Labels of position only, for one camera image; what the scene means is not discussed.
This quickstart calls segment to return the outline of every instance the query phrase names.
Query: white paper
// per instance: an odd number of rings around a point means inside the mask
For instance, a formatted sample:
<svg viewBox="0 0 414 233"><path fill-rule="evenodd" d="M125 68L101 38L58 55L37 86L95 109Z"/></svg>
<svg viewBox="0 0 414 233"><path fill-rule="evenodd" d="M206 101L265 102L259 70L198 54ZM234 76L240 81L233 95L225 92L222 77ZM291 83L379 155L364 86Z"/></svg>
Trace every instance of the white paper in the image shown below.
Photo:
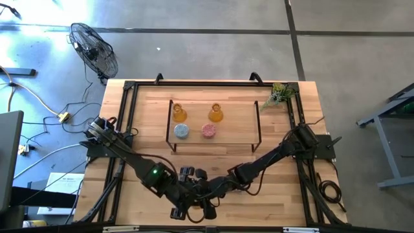
<svg viewBox="0 0 414 233"><path fill-rule="evenodd" d="M52 172L49 175L47 185L53 183L55 180L59 179L64 173ZM56 181L54 184L50 185L45 189L45 191L50 192L61 192L66 194L74 193L78 190L79 183L83 179L83 174L69 173L65 175L60 180ZM50 215L68 215L71 213L71 208L50 208L50 207L39 207L38 214L50 214Z"/></svg>

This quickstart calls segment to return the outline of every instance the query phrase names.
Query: glass flask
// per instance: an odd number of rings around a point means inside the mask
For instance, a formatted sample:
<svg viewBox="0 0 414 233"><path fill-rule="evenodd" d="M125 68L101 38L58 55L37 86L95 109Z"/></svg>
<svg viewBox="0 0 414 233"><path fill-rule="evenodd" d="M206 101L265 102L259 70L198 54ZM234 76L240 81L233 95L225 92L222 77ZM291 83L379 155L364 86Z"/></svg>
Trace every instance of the glass flask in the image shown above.
<svg viewBox="0 0 414 233"><path fill-rule="evenodd" d="M175 122L184 122L187 119L187 112L181 107L181 104L173 105L173 120Z"/></svg>
<svg viewBox="0 0 414 233"><path fill-rule="evenodd" d="M210 110L210 112L208 113L208 118L212 121L212 122L220 122L223 119L223 112L221 111L221 106L220 104L213 104L212 105L212 110Z"/></svg>

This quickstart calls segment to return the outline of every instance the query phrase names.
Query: power cord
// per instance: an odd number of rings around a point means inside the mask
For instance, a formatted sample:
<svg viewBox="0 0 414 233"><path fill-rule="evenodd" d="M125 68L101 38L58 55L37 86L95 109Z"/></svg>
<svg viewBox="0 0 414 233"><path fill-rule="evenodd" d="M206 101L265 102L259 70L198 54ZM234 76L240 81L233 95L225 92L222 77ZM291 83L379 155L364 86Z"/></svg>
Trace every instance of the power cord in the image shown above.
<svg viewBox="0 0 414 233"><path fill-rule="evenodd" d="M88 126L88 128L90 130L96 131L91 126ZM116 146L117 148L121 149L122 151L124 151L124 152L126 152L128 154L131 154L131 155L139 155L139 156L142 156L142 157L153 157L153 158L158 158L158 159L162 159L163 161L166 161L171 166L172 170L174 171L175 182L177 182L177 179L178 179L178 176L179 175L177 173L177 169L175 169L174 164L170 160L168 160L168 159L166 159L166 158L164 158L163 156L160 156L160 155L148 155L148 154L143 154L143 153L130 152L130 151L124 149L123 147L121 147L121 146L119 146L117 144L113 144L113 145Z"/></svg>
<svg viewBox="0 0 414 233"><path fill-rule="evenodd" d="M69 104L81 104L81 102L76 102L76 103L69 103ZM45 117L44 119L43 119L43 123L38 123L38 122L23 122L24 124L36 124L36 125L43 125L43 126L59 126L59 125L63 125L63 124L67 124L67 122L70 120L70 119L72 119L74 116L76 116L82 109L84 109L84 108L86 108L87 106L89 106L89 105L93 105L93 104L96 104L96 105L99 105L99 106L102 106L101 104L99 104L99 103L89 103L89 104L86 104L86 105L84 105L83 107L81 107L79 110L77 110L77 112L75 112L73 115L71 115L66 121L64 121L64 122L60 122L60 123L51 123L51 124L49 124L49 123L46 123L45 122L45 119L46 118L53 118L53 116L47 116L47 117ZM80 126L80 125L82 125L82 124L84 124L86 121L88 121L88 120L90 120L90 119L93 119L93 118L88 118L87 120L84 120L81 124L75 124L75 125L72 125L72 124L69 124L69 125L71 125L71 126Z"/></svg>
<svg viewBox="0 0 414 233"><path fill-rule="evenodd" d="M73 202L73 206L72 206L71 212L70 212L70 213L69 213L69 215L67 216L67 219L66 219L66 221L65 221L65 224L64 224L64 225L66 225L66 224L69 222L69 219L71 218L71 216L72 216L72 214L73 214L73 210L75 209L76 204L78 203L78 199L79 199L79 192L80 192L80 186L82 185L82 183L83 183L83 180L79 182L79 187L78 187L78 190L76 191L76 199L75 199L75 202Z"/></svg>
<svg viewBox="0 0 414 233"><path fill-rule="evenodd" d="M126 136L125 139L127 139L129 137L135 137L135 136L138 135L138 130L136 128L132 128L132 129L135 129L136 133L132 133L131 135Z"/></svg>
<svg viewBox="0 0 414 233"><path fill-rule="evenodd" d="M34 143L36 143L37 145L39 145L39 146L41 146L38 142L36 142L35 140L33 140L32 138L33 137L31 137L31 138L28 138L28 137L26 137L26 136L24 136L24 135L20 135L20 137L24 137L25 139L27 139L27 141L32 141L32 142L34 142Z"/></svg>
<svg viewBox="0 0 414 233"><path fill-rule="evenodd" d="M212 206L214 206L216 208L219 207L220 206L220 197L217 197L217 202L218 202L217 205L213 204L212 201L210 201L210 204L212 204Z"/></svg>
<svg viewBox="0 0 414 233"><path fill-rule="evenodd" d="M190 231L203 232L203 229L188 229L188 230L185 230L185 231L182 231L182 232L178 232L178 233L187 233L187 232L190 232Z"/></svg>
<svg viewBox="0 0 414 233"><path fill-rule="evenodd" d="M318 185L318 190L319 190L319 193L321 193L322 197L329 203L338 204L341 207L342 211L344 211L346 213L347 210L341 204L341 198L342 198L341 188L333 181L328 181L328 180L322 181L321 176L319 175L319 173L316 173L316 176L318 177L318 179L320 181L320 183ZM335 192L336 192L335 197L329 197L326 194L326 189L328 187L331 187L335 190Z"/></svg>
<svg viewBox="0 0 414 233"><path fill-rule="evenodd" d="M38 133L37 135L31 136L30 138L27 139L26 144L28 144L28 142L31 140L31 141L35 142L37 145L39 145L41 147L41 144L39 144L38 142L36 142L33 139L37 136L40 136L40 135L44 134L44 133L48 133L48 132L44 131L44 132Z"/></svg>
<svg viewBox="0 0 414 233"><path fill-rule="evenodd" d="M19 86L19 87L22 87L22 88L24 88L24 89L26 89L30 94L32 94L34 97L36 97L38 100L39 100L39 102L41 103L41 105L43 105L43 107L45 107L48 111L50 111L53 115L58 115L55 111L53 111L53 110L51 110L41 99L40 99L40 97L38 96L38 95L36 95L34 92L32 92L29 88L27 88L27 87L25 87L24 85L21 85L21 84L18 84L18 83L14 83L13 82L13 80L12 80L12 78L10 77L10 75L9 75L9 73L6 71L6 69L5 68L3 68L1 65L0 65L0 69L2 69L3 70L3 72L7 75L7 78L9 79L9 83L8 83L8 85L12 88L12 91L11 91L11 93L10 93L10 96L8 97L8 102L7 102L7 112L10 112L10 105L11 105L11 103L12 103L12 97L13 97L13 94L14 94L14 91L15 91L15 87L16 86Z"/></svg>
<svg viewBox="0 0 414 233"><path fill-rule="evenodd" d="M190 222L197 224L197 223L201 223L205 218L206 218L206 212L204 211L204 209L202 210L202 218L200 220L193 220L190 217L190 214L187 212L187 218L188 220L190 220Z"/></svg>
<svg viewBox="0 0 414 233"><path fill-rule="evenodd" d="M76 168L80 167L82 164L86 163L86 161L83 161L81 164L77 165L76 167L74 167L72 170L70 170L69 172L63 174L61 177L57 178L55 181L53 181L52 183L50 183L49 185L47 185L46 187L42 188L41 190L37 191L35 194L31 195L30 197L26 198L24 201L20 202L18 205L23 205L26 201L28 201L30 198L34 197L35 195L38 195L40 192L44 191L46 188L48 188L50 185L56 183L58 180L62 179L64 176L66 176L67 174L69 174L70 172L72 172L73 170L75 170Z"/></svg>
<svg viewBox="0 0 414 233"><path fill-rule="evenodd" d="M86 87L86 89L85 89L85 91L83 92L83 95L82 95L82 102L85 102L86 99L84 99L84 98L85 98L86 91L91 87L91 85L93 84L93 82L90 82L88 80L88 78L87 78L87 75L86 75L85 55L82 54L82 56L83 56L83 59L82 60L83 60L83 68L84 68L84 72L85 72L85 80L86 80L87 83L89 83L89 85Z"/></svg>
<svg viewBox="0 0 414 233"><path fill-rule="evenodd" d="M325 116L322 116L319 120L317 120L317 121L315 121L315 122L313 122L313 123L308 123L308 124L306 124L306 125L316 125L317 123L319 123L321 120L323 120L325 118ZM284 143L285 143L285 141L286 141L286 139L287 139L287 137L293 132L295 130L295 128L293 128L293 129L291 129L291 130L289 130L289 131L287 131L286 132L286 134L285 134L285 136L283 136L283 139L282 139L282 141L281 141L281 143L280 143L280 148L281 148L281 150L282 150L282 147L284 146ZM265 176L265 172L266 172L266 169L267 169L267 165L270 163L270 161L272 161L272 159L274 159L274 157L276 156L276 155L278 155L278 153L275 153L274 155L273 155L273 157L272 158L270 158L269 160L268 160L268 162L266 163L266 165L265 165L265 169L261 172L261 177L260 177L260 182L259 182L259 188L257 189L257 191L255 192L255 193L252 193L252 192L250 192L250 191L248 191L248 190L245 190L246 191L246 193L248 193L249 195L252 195L252 196L255 196L255 195L258 195L259 193L260 193L260 190L261 190L261 187L262 187L262 183L263 183L263 177Z"/></svg>
<svg viewBox="0 0 414 233"><path fill-rule="evenodd" d="M59 151L64 150L64 149L72 148L72 147L75 147L75 146L81 146L81 145L80 145L80 144L73 144L73 145L70 145L70 146L65 146L65 147L59 148L59 149L57 149L57 150L54 150L54 151L52 151L52 152L48 153L47 155L43 156L41 159L39 159L38 161L36 161L34 164L32 164L32 165L28 166L28 167L27 167L27 168L25 168L23 171L21 171L21 172L19 172L17 175L15 175L15 176L13 177L13 180L14 180L14 179L16 179L16 178L18 178L18 177L19 177L20 175L22 175L23 173L27 172L27 170L29 170L29 169L33 168L36 164L38 164L39 162L41 162L43 159L46 159L47 157L49 157L49 156L53 155L53 154L54 154L54 153L56 153L56 152L59 152Z"/></svg>

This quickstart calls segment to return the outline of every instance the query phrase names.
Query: gray metal stand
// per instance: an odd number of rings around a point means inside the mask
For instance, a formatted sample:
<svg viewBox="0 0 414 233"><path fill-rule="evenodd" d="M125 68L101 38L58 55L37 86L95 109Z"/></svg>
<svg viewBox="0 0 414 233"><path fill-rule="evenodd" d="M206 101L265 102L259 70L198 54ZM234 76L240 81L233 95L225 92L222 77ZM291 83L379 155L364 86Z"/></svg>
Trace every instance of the gray metal stand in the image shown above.
<svg viewBox="0 0 414 233"><path fill-rule="evenodd" d="M387 155L394 178L378 183L379 188L414 184L414 175L401 176L397 165L410 166L402 161L406 157L414 157L414 117L412 115L390 114L398 108L414 101L414 85L405 88L390 98L390 102L370 117L359 120L356 124L364 128L375 123L382 146Z"/></svg>

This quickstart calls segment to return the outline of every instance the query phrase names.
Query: black cable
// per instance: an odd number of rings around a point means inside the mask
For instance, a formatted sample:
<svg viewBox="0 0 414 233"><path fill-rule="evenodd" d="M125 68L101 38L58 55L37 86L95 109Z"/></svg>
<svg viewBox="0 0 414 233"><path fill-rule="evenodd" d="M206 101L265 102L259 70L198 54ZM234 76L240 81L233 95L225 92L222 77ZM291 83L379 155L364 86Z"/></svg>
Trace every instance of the black cable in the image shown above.
<svg viewBox="0 0 414 233"><path fill-rule="evenodd" d="M323 116L322 118L320 118L319 120L317 120L317 121L315 121L313 123L308 123L306 125L314 125L314 124L317 124L317 123L319 123L319 121L323 120L324 118L325 118L325 116Z"/></svg>
<svg viewBox="0 0 414 233"><path fill-rule="evenodd" d="M126 136L126 137L125 137L125 139L127 139L127 138L129 138L129 137L135 137L135 136L137 136L137 135L138 135L138 130L137 130L136 128L132 128L132 129L135 129L135 130L136 130L136 133L135 133L135 134L131 134L131 135Z"/></svg>
<svg viewBox="0 0 414 233"><path fill-rule="evenodd" d="M46 124L46 119L48 119L48 118L56 118L56 116L46 116L46 117L43 117L43 123L44 124ZM43 132L47 132L48 133L46 125L43 125Z"/></svg>
<svg viewBox="0 0 414 233"><path fill-rule="evenodd" d="M204 211L204 209L202 210L202 218L200 219L200 220L197 220L197 221L195 221L195 220L193 220L191 217L190 217L190 214L187 212L187 218L188 218L188 220L190 220L190 222L192 222L192 223L195 223L195 224L197 224L197 223L201 223L205 218L206 218L206 212Z"/></svg>
<svg viewBox="0 0 414 233"><path fill-rule="evenodd" d="M329 203L338 204L341 207L342 211L344 211L346 213L347 210L341 204L342 191L341 191L340 187L333 181L328 181L328 180L322 181L321 176L319 175L319 173L316 173L316 176L320 180L320 183L318 185L318 189L319 189L319 193L321 193L322 197ZM329 186L335 190L335 192L336 192L335 197L329 197L326 194L326 188L329 187Z"/></svg>
<svg viewBox="0 0 414 233"><path fill-rule="evenodd" d="M82 185L82 183L83 183L83 180L81 180L81 181L79 182L79 187L78 187L78 190L77 190L77 192L76 192L76 199L75 199L75 202L73 202L73 206L72 206L71 212L70 212L69 216L67 216L67 219L66 219L66 221L65 221L65 224L64 224L64 225L66 225L66 224L67 224L67 222L69 222L69 219L71 218L71 216L72 216L72 214L73 214L73 210L75 209L75 206L76 206L76 204L78 203L78 199L79 199L79 191L80 191L80 186Z"/></svg>
<svg viewBox="0 0 414 233"><path fill-rule="evenodd" d="M71 192L71 194L74 194L74 193L78 192L78 190L79 190L79 189L77 189L77 190L75 190L75 191Z"/></svg>
<svg viewBox="0 0 414 233"><path fill-rule="evenodd" d="M330 159L327 159L326 161L328 161L330 164L332 164L332 166L334 167L335 172L336 172L336 177L338 177L338 169L336 169L335 163L333 163L332 160L330 160Z"/></svg>
<svg viewBox="0 0 414 233"><path fill-rule="evenodd" d="M261 189L261 184L262 184L262 182L263 182L263 176L265 175L265 171L266 171L266 168L263 170L263 172L261 172L261 177L260 177L259 188L257 189L257 191L256 191L255 193L251 193L251 192L249 192L248 190L246 190L246 193L248 193L248 194L250 194L250 195L253 195L253 196L255 196L255 195L258 195L258 194L259 194L260 189Z"/></svg>
<svg viewBox="0 0 414 233"><path fill-rule="evenodd" d="M291 129L291 130L289 130L289 131L287 131L286 132L286 134L285 134L285 136L283 136L283 139L282 139L282 141L280 142L280 150L282 150L282 148L283 148L283 145L284 145L284 143L285 143L285 141L286 141L286 138L288 137L288 135L290 135L292 132L293 132L293 130L294 130L295 128L293 128L293 129ZM248 190L245 190L246 191L246 193L248 193L249 195L252 195L252 196L255 196L255 195L258 195L259 194L259 192L260 192L260 190L261 190L261 186L262 186L262 183L263 183L263 177L265 176L265 171L266 171L266 169L267 169L267 165L270 163L270 161L272 161L273 159L274 159L274 157L276 156L276 155L278 155L279 153L275 153L273 156L272 156L272 158L270 158L268 161L267 161L267 163L266 163L266 165L265 165L265 169L261 172L261 177L260 177L260 182L259 182L259 188L257 189L257 191L256 191L256 193L252 193L252 192L249 192Z"/></svg>
<svg viewBox="0 0 414 233"><path fill-rule="evenodd" d="M87 106L89 106L89 105L92 105L92 104L97 104L97 105L99 105L99 106L102 106L101 104L99 104L99 103L89 103L89 104L86 104L86 105L84 105L83 107L81 107L77 112L75 112L75 114L73 114L73 115L71 115L66 121L68 121L68 120L70 120L70 119L72 119L75 115L77 115L82 109L84 109L85 107L87 107ZM44 125L44 126L58 126L58 125L61 125L61 124L64 124L65 122L62 122L62 123L54 123L54 124L46 124L46 123L37 123L37 122L23 122L24 124L37 124L37 125Z"/></svg>
<svg viewBox="0 0 414 233"><path fill-rule="evenodd" d="M230 183L230 181L229 180L227 180L227 181L223 181L221 184L219 184L213 191L211 191L210 193L208 193L208 194L206 194L206 195L202 195L201 197L198 197L196 200L201 200L201 199L204 199L204 198L207 198L207 197L209 197L209 196L211 196L212 194L214 194L221 186L223 186L224 184L226 184L226 183Z"/></svg>
<svg viewBox="0 0 414 233"><path fill-rule="evenodd" d="M30 197L26 198L24 201L20 202L18 205L22 205L23 203L25 203L27 200L29 200L30 198L34 197L35 195L38 195L40 192L44 191L46 188L48 188L50 185L56 183L58 180L62 179L64 176L66 176L67 174L69 174L70 172L72 172L73 170L75 170L76 168L79 168L82 164L84 164L86 161L83 161L81 164L77 165L76 167L74 167L72 170L70 170L69 172L63 174L61 177L59 177L58 179L56 179L55 181L53 181L52 183L50 183L49 185L47 185L46 187L42 188L41 190L37 191L35 194L31 195Z"/></svg>
<svg viewBox="0 0 414 233"><path fill-rule="evenodd" d="M187 233L187 232L190 232L190 231L200 232L200 230L203 230L203 229L188 229L188 230L185 230L185 231L182 231L182 232L179 232L179 233Z"/></svg>
<svg viewBox="0 0 414 233"><path fill-rule="evenodd" d="M68 109L68 107L71 105L71 104L84 104L85 102L71 102L71 103L67 103L66 105L65 105L65 107L58 113L58 114L60 114L60 113L62 113L62 112L64 112L64 111L66 111L67 109Z"/></svg>
<svg viewBox="0 0 414 233"><path fill-rule="evenodd" d="M40 146L40 144L38 142L36 142L35 140L33 140L33 139L30 139L30 138L28 138L28 137L26 137L24 135L20 135L20 137L24 137L25 139L31 140L32 142L34 142L34 143L36 143L37 145Z"/></svg>
<svg viewBox="0 0 414 233"><path fill-rule="evenodd" d="M79 124L68 124L68 125L70 125L70 126L80 126L80 125L83 125L84 123L86 123L88 120L94 120L95 118L93 118L93 117L89 117L88 119L84 120L83 122L81 122L81 123L79 123ZM65 129L65 124L62 124L62 129L63 129L65 132L67 132L67 133L83 133L83 132L84 132L84 130L81 130L81 131L69 131L69 130Z"/></svg>
<svg viewBox="0 0 414 233"><path fill-rule="evenodd" d="M142 154L142 153L137 153L137 152L130 152L128 150L123 149L121 146L119 146L117 144L113 144L113 145L116 146L117 148L121 149L122 151L124 151L126 153L129 153L131 155L139 155L139 156L142 156L142 157L153 157L153 158L158 158L158 159L162 159L163 161L166 161L171 166L171 168L173 169L174 175L175 175L175 182L177 182L178 177L179 177L179 175L177 173L177 169L175 169L174 164L171 161L169 161L168 159L166 159L166 158L164 158L164 157L162 157L160 155L148 155L148 154Z"/></svg>
<svg viewBox="0 0 414 233"><path fill-rule="evenodd" d="M213 204L211 201L210 201L210 204L212 204L212 206L214 206L214 207L219 207L220 206L220 197L217 197L217 201L218 201L218 204L217 205L215 205L215 204Z"/></svg>
<svg viewBox="0 0 414 233"><path fill-rule="evenodd" d="M85 94L86 94L87 90L91 87L91 85L93 84L93 82L90 82L88 80L88 78L87 78L87 75L86 75L85 55L82 53L82 56L83 56L83 59L82 60L83 60L83 67L84 67L84 72L85 72L85 80L86 80L87 83L89 83L89 85L86 87L86 89L84 90L83 95L82 95L82 102L84 102L84 101L86 101L86 100L84 100Z"/></svg>
<svg viewBox="0 0 414 233"><path fill-rule="evenodd" d="M29 142L30 140L31 140L31 141L33 141L33 140L32 140L33 138L35 138L35 137L37 137L37 136L40 136L40 135L42 135L42 134L44 134L44 133L48 133L48 132L47 132L47 131L44 131L44 132L38 133L37 135L31 136L30 138L28 138L28 139L27 139L26 144L28 144L28 142Z"/></svg>

